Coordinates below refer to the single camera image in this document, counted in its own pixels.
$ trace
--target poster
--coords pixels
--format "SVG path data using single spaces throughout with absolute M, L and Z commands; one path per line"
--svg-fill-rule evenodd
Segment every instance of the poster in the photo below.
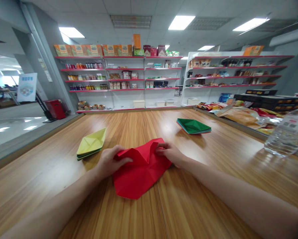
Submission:
M 17 91 L 17 101 L 35 101 L 37 73 L 21 74 L 19 78 L 19 88 Z

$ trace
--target red origami paper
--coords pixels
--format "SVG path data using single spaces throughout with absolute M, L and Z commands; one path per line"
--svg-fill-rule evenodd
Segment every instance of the red origami paper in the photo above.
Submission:
M 113 174 L 117 195 L 129 199 L 140 198 L 170 167 L 171 162 L 165 156 L 155 154 L 159 143 L 164 143 L 162 138 L 117 154 L 117 160 L 133 159 Z

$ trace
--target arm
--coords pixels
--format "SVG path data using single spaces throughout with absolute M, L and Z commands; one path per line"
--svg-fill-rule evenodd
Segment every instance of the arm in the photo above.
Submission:
M 3 238 L 56 238 L 98 183 L 131 162 L 130 158 L 115 161 L 113 157 L 124 148 L 116 145 L 105 149 L 96 167 L 85 173 L 79 180 L 42 203 L 35 211 L 8 230 Z
M 173 144 L 156 153 L 190 172 L 263 238 L 298 238 L 298 208 L 259 188 L 184 156 Z

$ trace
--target wood grain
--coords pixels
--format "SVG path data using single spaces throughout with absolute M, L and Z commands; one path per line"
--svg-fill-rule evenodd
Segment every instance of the wood grain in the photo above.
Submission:
M 188 135 L 177 118 L 212 127 Z M 187 156 L 298 207 L 298 157 L 278 159 L 263 142 L 193 109 L 86 115 L 0 170 L 0 235 L 94 167 L 77 161 L 81 138 L 107 127 L 103 148 L 162 137 Z M 118 197 L 103 180 L 59 238 L 258 238 L 231 209 L 185 171 L 171 167 L 139 200 Z

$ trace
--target plastic water bottle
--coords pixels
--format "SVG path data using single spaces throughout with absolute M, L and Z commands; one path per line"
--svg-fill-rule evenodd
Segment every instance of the plastic water bottle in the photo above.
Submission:
M 286 157 L 298 150 L 298 109 L 285 115 L 266 140 L 264 149 L 279 157 Z

